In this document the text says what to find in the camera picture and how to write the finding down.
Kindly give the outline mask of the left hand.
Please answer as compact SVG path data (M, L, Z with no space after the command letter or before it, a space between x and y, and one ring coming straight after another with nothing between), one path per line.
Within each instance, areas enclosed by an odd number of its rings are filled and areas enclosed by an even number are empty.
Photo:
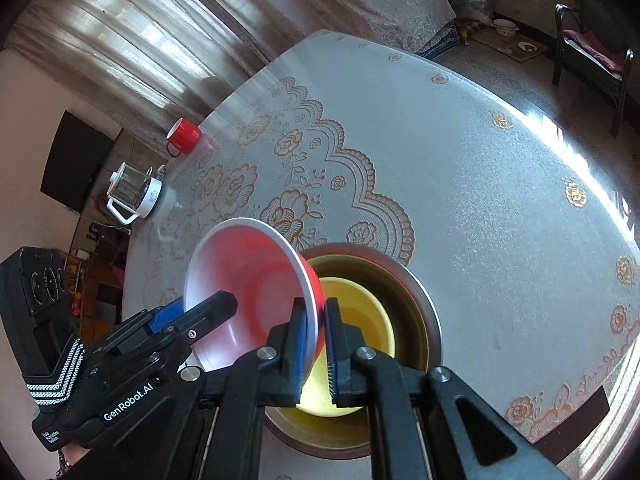
M90 448L83 448L77 443L69 443L58 451L57 479L94 479L96 464L94 453Z

